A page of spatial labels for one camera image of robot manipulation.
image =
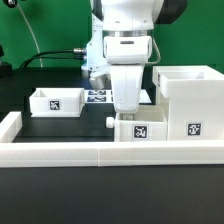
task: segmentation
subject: open box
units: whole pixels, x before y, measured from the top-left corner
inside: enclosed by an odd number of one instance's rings
[[[140,105],[133,120],[125,120],[117,113],[115,120],[109,118],[107,126],[113,127],[114,141],[165,141],[167,138],[167,119],[161,106]]]
[[[37,88],[30,96],[33,117],[79,117],[84,105],[83,88]]]

